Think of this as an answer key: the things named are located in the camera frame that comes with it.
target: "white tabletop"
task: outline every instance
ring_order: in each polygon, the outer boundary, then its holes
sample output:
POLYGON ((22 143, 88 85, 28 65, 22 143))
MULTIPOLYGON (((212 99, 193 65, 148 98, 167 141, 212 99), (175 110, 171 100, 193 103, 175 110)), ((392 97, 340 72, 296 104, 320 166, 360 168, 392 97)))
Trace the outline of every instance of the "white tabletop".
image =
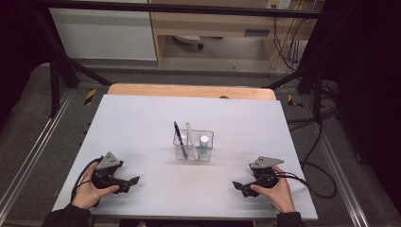
MULTIPOLYGON (((283 159, 285 171, 304 178, 279 101, 199 97, 111 96, 98 107, 54 210, 69 203, 79 173, 112 152, 124 161, 114 176, 140 176, 129 193, 112 194, 93 215, 119 218, 261 219, 276 211, 264 196, 244 198, 233 181, 254 181, 249 164, 259 156, 283 159), (177 160, 174 121, 180 129, 213 131, 210 162, 177 160)), ((297 211, 317 219, 310 194, 288 179, 297 211)))

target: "black sleeve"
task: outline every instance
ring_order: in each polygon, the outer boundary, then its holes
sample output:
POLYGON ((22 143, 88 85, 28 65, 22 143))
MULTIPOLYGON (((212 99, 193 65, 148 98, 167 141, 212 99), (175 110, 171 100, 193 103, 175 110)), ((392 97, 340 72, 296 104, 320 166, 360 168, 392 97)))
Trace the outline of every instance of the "black sleeve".
POLYGON ((42 227, 89 227, 89 210, 68 204, 64 209, 47 215, 42 227))
POLYGON ((306 224, 299 212, 291 212, 277 215, 277 227, 306 227, 306 224))

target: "black pen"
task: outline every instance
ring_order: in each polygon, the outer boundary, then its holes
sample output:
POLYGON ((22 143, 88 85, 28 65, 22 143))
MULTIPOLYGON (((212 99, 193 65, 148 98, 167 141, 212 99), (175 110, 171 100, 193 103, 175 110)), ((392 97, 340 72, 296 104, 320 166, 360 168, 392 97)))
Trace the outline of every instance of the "black pen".
POLYGON ((180 140, 181 150, 183 151, 183 157, 185 157, 185 159, 188 159, 188 155, 186 155, 185 148, 183 147, 183 139, 181 138, 180 129, 178 128, 178 125, 175 121, 174 121, 174 128, 175 128, 178 140, 180 140))

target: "small bottle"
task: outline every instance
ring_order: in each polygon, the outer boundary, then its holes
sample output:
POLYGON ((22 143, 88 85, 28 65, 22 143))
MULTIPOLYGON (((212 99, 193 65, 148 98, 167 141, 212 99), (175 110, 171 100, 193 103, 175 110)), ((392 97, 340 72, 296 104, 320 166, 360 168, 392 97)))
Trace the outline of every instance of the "small bottle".
POLYGON ((207 135, 202 135, 200 137, 200 152, 201 152, 201 154, 207 153, 208 145, 209 145, 209 137, 207 137, 207 135))

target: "hand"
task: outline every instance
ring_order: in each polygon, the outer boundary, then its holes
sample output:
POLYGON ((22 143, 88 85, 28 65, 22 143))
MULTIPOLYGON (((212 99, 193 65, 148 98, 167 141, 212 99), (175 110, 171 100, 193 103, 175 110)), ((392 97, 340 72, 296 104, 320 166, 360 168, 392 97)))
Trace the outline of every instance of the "hand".
MULTIPOLYGON (((274 171, 284 172, 278 166, 272 167, 274 171)), ((280 213, 295 212, 294 202, 292 201, 291 191, 286 178, 280 178, 277 185, 273 188, 265 188, 259 185, 252 184, 251 189, 257 193, 265 195, 271 204, 280 213)))
POLYGON ((71 202, 72 205, 88 210, 93 207, 102 197, 112 194, 118 190, 118 185, 113 185, 103 189, 97 189, 92 182, 87 182, 92 179, 92 174, 96 170, 98 163, 92 163, 86 172, 83 174, 83 184, 79 187, 77 195, 71 202))

